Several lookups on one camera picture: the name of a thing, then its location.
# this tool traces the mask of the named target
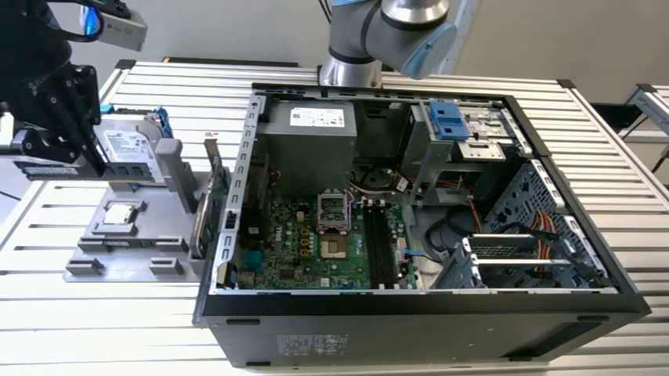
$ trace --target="power supply label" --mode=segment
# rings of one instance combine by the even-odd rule
[[[295,127],[344,127],[344,110],[335,108],[295,107],[291,110]]]
[[[279,334],[279,354],[283,356],[343,355],[347,334]]]

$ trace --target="green circuit board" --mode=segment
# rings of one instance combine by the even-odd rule
[[[346,235],[340,236],[332,233],[318,234],[316,205],[316,199],[272,202],[268,236],[261,253],[261,272],[255,273],[252,281],[248,279],[240,281],[240,288],[257,290],[372,288],[362,206],[356,204],[351,207],[351,227]],[[387,210],[387,221],[388,226],[395,227],[402,223],[403,227],[399,208]],[[402,257],[396,249],[396,239],[392,239],[392,236],[398,235],[406,239],[404,233],[388,233],[395,260],[396,257]],[[328,252],[327,244],[334,247],[332,252]],[[395,263],[399,273],[400,263]],[[399,288],[415,288],[411,261],[404,265],[408,273],[398,279],[396,284]]]

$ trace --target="white wall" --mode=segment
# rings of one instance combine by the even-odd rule
[[[590,101],[669,85],[667,0],[480,0],[455,74],[569,78]]]
[[[328,24],[316,0],[127,0],[148,24],[144,49],[72,43],[72,62],[93,65],[104,82],[119,59],[164,56],[296,62],[315,67],[327,53]],[[50,4],[76,31],[78,6]]]

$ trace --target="orange wires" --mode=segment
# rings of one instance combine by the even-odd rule
[[[480,226],[479,214],[476,213],[476,208],[474,206],[474,198],[471,195],[467,197],[468,208],[471,209],[471,215],[474,216],[474,229],[476,233],[483,232],[483,227]]]

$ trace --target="blue drive latch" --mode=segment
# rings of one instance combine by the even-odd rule
[[[468,129],[455,103],[430,102],[427,108],[431,124],[436,128],[436,138],[464,141]]]

